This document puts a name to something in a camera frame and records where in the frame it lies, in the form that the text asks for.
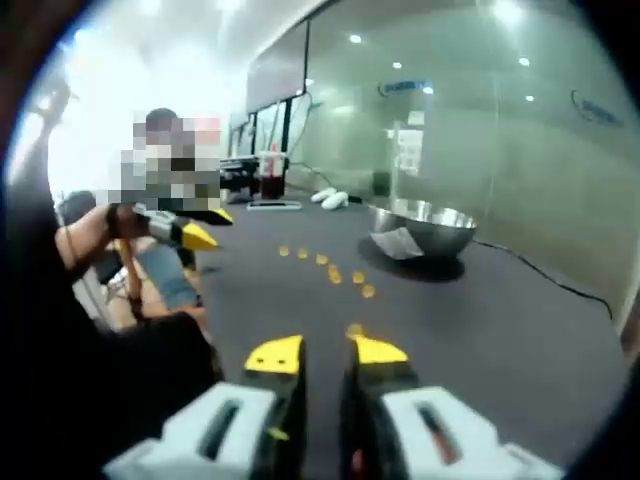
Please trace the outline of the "person's left hand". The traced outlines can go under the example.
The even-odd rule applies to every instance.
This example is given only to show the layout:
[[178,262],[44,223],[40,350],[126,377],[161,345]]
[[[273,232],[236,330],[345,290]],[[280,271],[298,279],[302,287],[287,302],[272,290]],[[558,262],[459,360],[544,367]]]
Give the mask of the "person's left hand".
[[147,222],[130,205],[97,206],[79,220],[60,227],[55,243],[68,272],[83,272],[113,240],[149,234]]

